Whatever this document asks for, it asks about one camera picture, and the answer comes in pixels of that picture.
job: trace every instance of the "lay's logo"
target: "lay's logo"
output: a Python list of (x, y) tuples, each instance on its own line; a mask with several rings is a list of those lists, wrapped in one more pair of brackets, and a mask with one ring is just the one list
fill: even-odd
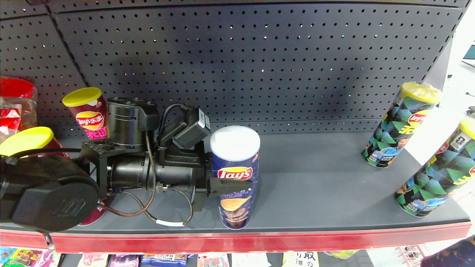
[(251, 167), (226, 167), (218, 171), (218, 178), (245, 181), (252, 176)]
[(413, 114), (408, 122), (410, 123), (421, 123), (424, 120), (425, 115), (422, 114)]
[(104, 117), (99, 112), (83, 111), (76, 114), (76, 121), (83, 128), (97, 131), (104, 126)]
[(430, 112), (430, 109), (421, 110), (417, 113), (414, 113), (408, 119), (409, 125), (416, 126), (416, 127), (419, 126), (419, 124), (421, 124), (424, 121), (424, 118), (429, 114), (429, 112)]

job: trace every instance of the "product packaging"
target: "product packaging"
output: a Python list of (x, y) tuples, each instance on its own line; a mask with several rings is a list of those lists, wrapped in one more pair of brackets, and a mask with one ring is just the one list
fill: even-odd
[(187, 258), (186, 254), (145, 254), (141, 264), (155, 267), (186, 267)]
[(139, 255), (113, 255), (110, 267), (139, 267)]
[(106, 267), (108, 254), (83, 254), (77, 267)]
[(17, 249), (3, 267), (32, 267), (42, 253), (40, 250)]
[(328, 256), (332, 256), (335, 258), (340, 259), (348, 259), (349, 257), (355, 255), (359, 249), (352, 249), (352, 250), (334, 250), (334, 251), (324, 251), (323, 253), (327, 254)]
[(365, 161), (378, 168), (391, 165), (426, 115), (439, 103), (441, 94), (430, 85), (403, 83), (363, 150)]
[(251, 221), (259, 178), (259, 135), (244, 126), (228, 126), (211, 135), (211, 167), (221, 179), (251, 181), (248, 190), (218, 197), (221, 222), (239, 230)]
[(0, 77), (0, 143), (37, 126), (37, 89), (28, 81)]
[(232, 253), (231, 261), (233, 267), (272, 267), (265, 252)]
[(473, 176), (475, 119), (467, 117), (436, 154), (394, 193), (394, 198), (405, 212), (425, 217)]
[[(21, 131), (0, 144), (0, 154), (11, 156), (15, 153), (37, 148), (62, 148), (61, 143), (54, 137), (53, 131), (44, 126), (33, 127)], [(64, 152), (48, 152), (36, 155), (58, 155), (69, 158)]]
[(15, 251), (17, 251), (17, 248), (0, 247), (0, 266), (3, 266)]
[(229, 259), (226, 253), (198, 254), (197, 267), (229, 267)]
[[(107, 201), (107, 199), (98, 201), (98, 204), (109, 207), (109, 202)], [(91, 214), (87, 216), (87, 218), (84, 221), (78, 224), (78, 226), (88, 226), (97, 222), (99, 219), (101, 219), (104, 216), (106, 211), (107, 211), (106, 209), (96, 206), (96, 208), (91, 212)]]
[(34, 267), (57, 267), (61, 260), (61, 253), (54, 250), (47, 250), (41, 253)]
[(284, 252), (282, 267), (319, 267), (317, 251)]
[(473, 267), (475, 266), (475, 236), (461, 240), (420, 262), (420, 267)]
[(20, 128), (21, 105), (4, 104), (0, 99), (0, 143), (16, 134)]
[(63, 104), (90, 140), (107, 138), (107, 102), (96, 87), (86, 87), (67, 94)]

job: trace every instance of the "black pegboard wall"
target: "black pegboard wall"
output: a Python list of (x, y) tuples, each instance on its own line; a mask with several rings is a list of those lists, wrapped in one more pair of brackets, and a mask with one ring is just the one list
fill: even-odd
[(23, 0), (2, 0), (0, 2), (0, 19), (16, 18), (16, 17), (25, 17), (32, 15), (46, 14), (46, 8), (43, 4), (38, 3), (38, 1), (27, 1)]
[[(278, 133), (373, 130), (346, 122), (377, 123), (402, 82), (421, 82), (462, 16), (464, 8), (452, 6), (466, 3), (432, 2), (48, 5), (86, 81), (106, 97), (140, 96), (162, 108), (181, 101), (203, 108), (214, 127), (239, 124)], [(74, 65), (65, 66), (75, 77), (68, 86), (39, 85), (45, 105), (39, 121), (55, 125), (60, 135), (82, 135), (60, 102), (83, 86)], [(14, 75), (9, 67), (6, 73)]]
[[(339, 2), (354, 2), (354, 0), (341, 0)], [(258, 3), (289, 3), (294, 1), (261, 0)], [(394, 0), (379, 0), (379, 3), (394, 3)], [(462, 8), (469, 0), (398, 0), (397, 3), (409, 3), (413, 5), (446, 6)], [(71, 12), (80, 10), (96, 10), (110, 8), (141, 8), (156, 6), (180, 6), (180, 5), (216, 5), (216, 4), (250, 4), (248, 0), (110, 0), (110, 1), (51, 1), (49, 6), (53, 12)]]
[(85, 84), (49, 16), (2, 20), (0, 28), (1, 74), (24, 78), (38, 88), (38, 124), (75, 124), (61, 99)]

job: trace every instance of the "store shelf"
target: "store shelf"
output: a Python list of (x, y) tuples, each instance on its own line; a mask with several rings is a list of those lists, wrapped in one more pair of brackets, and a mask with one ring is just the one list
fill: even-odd
[[(183, 228), (154, 224), (145, 215), (134, 218), (107, 213), (88, 227), (51, 234), (58, 252), (198, 253), (288, 250), (340, 250), (420, 244), (463, 238), (471, 222), (449, 199), (425, 218), (402, 211), (393, 192), (419, 167), (403, 151), (388, 169), (368, 165), (360, 150), (370, 133), (262, 135), (259, 154), (261, 191), (247, 228), (231, 231), (219, 221), (217, 200)], [(63, 145), (79, 147), (79, 140)], [(136, 191), (147, 200), (150, 193)], [(138, 209), (128, 196), (112, 207)], [(159, 194), (150, 212), (165, 220), (188, 215), (184, 198)], [(0, 244), (27, 246), (22, 228), (3, 224)]]

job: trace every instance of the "black cable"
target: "black cable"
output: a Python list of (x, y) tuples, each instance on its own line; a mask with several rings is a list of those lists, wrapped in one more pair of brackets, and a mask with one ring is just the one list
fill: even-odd
[(97, 204), (98, 207), (106, 209), (106, 210), (112, 212), (113, 214), (116, 214), (116, 215), (119, 215), (119, 216), (124, 216), (124, 217), (134, 217), (134, 216), (142, 214), (144, 211), (146, 211), (148, 209), (148, 207), (150, 206), (150, 204), (153, 201), (153, 198), (155, 197), (155, 191), (156, 191), (155, 187), (156, 187), (156, 183), (157, 183), (157, 169), (155, 167), (155, 161), (153, 160), (153, 153), (152, 153), (152, 148), (151, 148), (151, 145), (150, 145), (150, 138), (149, 138), (148, 133), (146, 133), (146, 135), (145, 135), (145, 140), (147, 142), (147, 151), (148, 151), (148, 154), (149, 154), (150, 167), (152, 168), (152, 178), (153, 178), (153, 184), (152, 184), (153, 191), (152, 191), (152, 195), (151, 195), (147, 205), (145, 205), (139, 211), (134, 212), (134, 213), (121, 212), (121, 211), (115, 210), (111, 207), (108, 207), (108, 206), (105, 206), (105, 205), (102, 205), (102, 204)]
[[(190, 200), (190, 198), (189, 198), (183, 191), (181, 191), (181, 190), (179, 190), (179, 189), (176, 189), (176, 188), (173, 188), (173, 187), (170, 187), (169, 189), (170, 189), (170, 190), (173, 190), (173, 191), (177, 191), (178, 193), (180, 193), (181, 195), (183, 195), (183, 196), (186, 198), (187, 202), (188, 202), (188, 205), (189, 205), (189, 207), (190, 207), (190, 215), (189, 215), (188, 218), (183, 222), (183, 225), (186, 225), (186, 224), (191, 220), (191, 218), (193, 217), (193, 205), (191, 204), (191, 200)], [(139, 206), (140, 206), (141, 208), (144, 207), (142, 201), (140, 201), (140, 199), (137, 198), (134, 194), (132, 194), (132, 193), (130, 193), (130, 192), (127, 192), (127, 191), (123, 191), (122, 193), (125, 193), (125, 194), (131, 196), (131, 197), (139, 204)], [(156, 222), (156, 221), (157, 221), (157, 218), (155, 218), (150, 212), (148, 212), (148, 210), (145, 210), (144, 213), (145, 213), (145, 215), (147, 215), (147, 217), (148, 217), (150, 220), (152, 220), (153, 222)]]
[(10, 157), (21, 158), (21, 157), (32, 155), (32, 154), (42, 154), (42, 153), (51, 153), (51, 152), (79, 153), (81, 152), (81, 149), (80, 148), (36, 148), (36, 149), (30, 149), (30, 150), (17, 152), (11, 155)]
[(157, 145), (161, 145), (160, 142), (162, 140), (162, 134), (163, 134), (163, 129), (165, 127), (165, 122), (167, 120), (167, 116), (168, 116), (168, 113), (170, 112), (171, 109), (173, 109), (174, 107), (184, 107), (185, 105), (183, 104), (180, 104), (180, 103), (174, 103), (174, 104), (171, 104), (170, 106), (168, 106), (165, 111), (163, 112), (163, 114), (161, 115), (161, 119), (160, 119), (160, 126), (158, 126), (158, 136), (157, 136)]

